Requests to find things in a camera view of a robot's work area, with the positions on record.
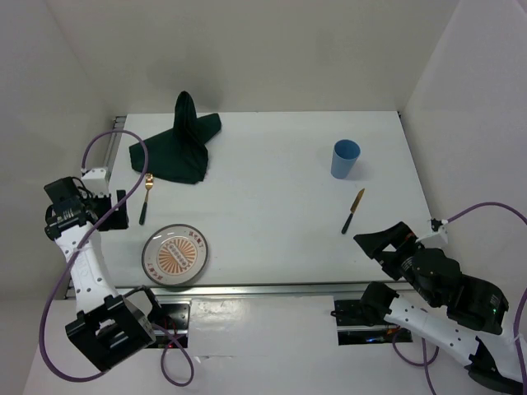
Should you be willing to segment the orange sunburst patterned plate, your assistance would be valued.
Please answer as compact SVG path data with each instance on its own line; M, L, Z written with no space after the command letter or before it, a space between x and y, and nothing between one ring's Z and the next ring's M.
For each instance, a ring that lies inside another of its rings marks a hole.
M208 257L208 242L197 228L173 224L160 228L144 244L142 269L160 286L182 286L200 275Z

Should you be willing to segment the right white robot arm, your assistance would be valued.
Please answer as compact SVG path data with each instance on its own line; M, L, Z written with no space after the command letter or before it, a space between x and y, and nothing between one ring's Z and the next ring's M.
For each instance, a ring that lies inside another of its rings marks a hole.
M438 318L402 297L385 283L368 285L359 312L369 323L381 319L409 330L438 346L459 362L469 377L485 388L506 394L526 392L525 340L508 319L509 304L501 289L489 281L464 275L446 257L446 221L434 220L432 233L417 237L403 222L387 230L355 235L354 240L390 278L403 278L435 309Z

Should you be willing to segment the dark green cloth napkin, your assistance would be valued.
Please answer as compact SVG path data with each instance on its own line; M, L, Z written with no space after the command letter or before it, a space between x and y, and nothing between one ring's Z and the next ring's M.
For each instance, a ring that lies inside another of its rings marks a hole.
M206 144L222 129L219 114L197 116L194 100L183 91L175 102L172 128L128 148L131 167L158 179L180 184L202 182L208 170Z

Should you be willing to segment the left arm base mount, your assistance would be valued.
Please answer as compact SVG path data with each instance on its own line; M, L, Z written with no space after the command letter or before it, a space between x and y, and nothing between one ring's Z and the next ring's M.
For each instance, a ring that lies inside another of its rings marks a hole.
M180 345L187 348L190 307L188 301L161 303L161 307L152 309L147 317L152 323L163 327L172 336L176 336Z

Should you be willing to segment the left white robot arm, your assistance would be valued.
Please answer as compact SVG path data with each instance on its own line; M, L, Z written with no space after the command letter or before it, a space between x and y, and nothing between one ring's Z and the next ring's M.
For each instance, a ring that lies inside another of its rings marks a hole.
M67 259L76 293L76 317L65 327L67 337L106 372L155 341L153 328L164 310L152 300L135 306L110 281L100 235L128 228L126 207L113 210L110 195L93 193L73 177L47 184L44 191L51 201L44 232Z

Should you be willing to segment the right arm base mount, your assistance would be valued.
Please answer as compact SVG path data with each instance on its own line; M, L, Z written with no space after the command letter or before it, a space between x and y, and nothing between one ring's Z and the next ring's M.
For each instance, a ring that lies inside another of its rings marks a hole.
M362 310L360 300L335 300L333 303L334 308L330 314L337 325L340 346L413 341L410 331L380 318L368 318Z

